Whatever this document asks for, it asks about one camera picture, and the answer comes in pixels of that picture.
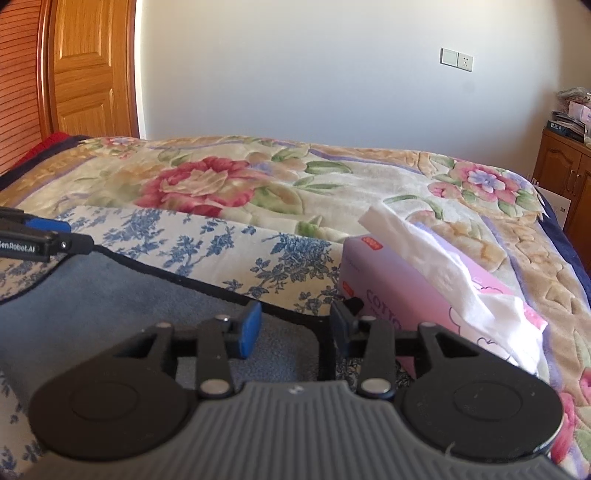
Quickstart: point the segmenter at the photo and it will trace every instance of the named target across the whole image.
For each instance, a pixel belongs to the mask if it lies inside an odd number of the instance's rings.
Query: plastic bag
[[[580,103],[581,105],[591,105],[591,90],[585,87],[575,87],[569,90],[563,90],[556,94],[558,99],[558,111],[568,114],[570,102]]]

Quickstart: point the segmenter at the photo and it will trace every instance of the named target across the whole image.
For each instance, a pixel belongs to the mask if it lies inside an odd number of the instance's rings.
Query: pink tissue box
[[[431,230],[421,228],[429,232],[446,251],[460,256],[478,290],[514,295],[474,260]],[[507,360],[511,359],[495,342],[479,336],[414,267],[372,235],[345,240],[339,290],[346,298],[359,297],[363,300],[362,315],[390,320],[402,330],[416,330],[421,322],[438,323]],[[546,322],[525,302],[524,313],[539,330],[546,327]],[[414,376],[412,359],[399,358],[399,361]]]

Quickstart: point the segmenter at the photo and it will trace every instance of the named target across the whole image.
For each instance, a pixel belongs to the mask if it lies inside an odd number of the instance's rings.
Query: wooden cabinet
[[[554,137],[543,135],[534,178],[542,188],[569,197],[567,194],[573,188],[573,177],[579,169],[582,155]]]
[[[591,271],[591,157],[587,155],[581,158],[572,198],[566,235],[585,270]]]
[[[585,269],[591,272],[591,150],[544,130],[534,181],[570,199],[564,231]]]

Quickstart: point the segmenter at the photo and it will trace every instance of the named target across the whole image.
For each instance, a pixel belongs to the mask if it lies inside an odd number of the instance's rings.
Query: wooden door
[[[54,0],[51,22],[54,129],[137,137],[135,0]]]
[[[582,155],[566,236],[587,271],[591,268],[591,157]]]
[[[543,135],[534,178],[540,187],[570,198],[581,156],[574,148]]]

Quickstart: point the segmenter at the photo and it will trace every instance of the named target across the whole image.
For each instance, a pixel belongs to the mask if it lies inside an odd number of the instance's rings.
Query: white tissue
[[[478,292],[457,254],[383,204],[371,207],[359,223],[416,268],[464,322],[503,347],[522,369],[537,372],[542,332],[525,318],[519,297]]]

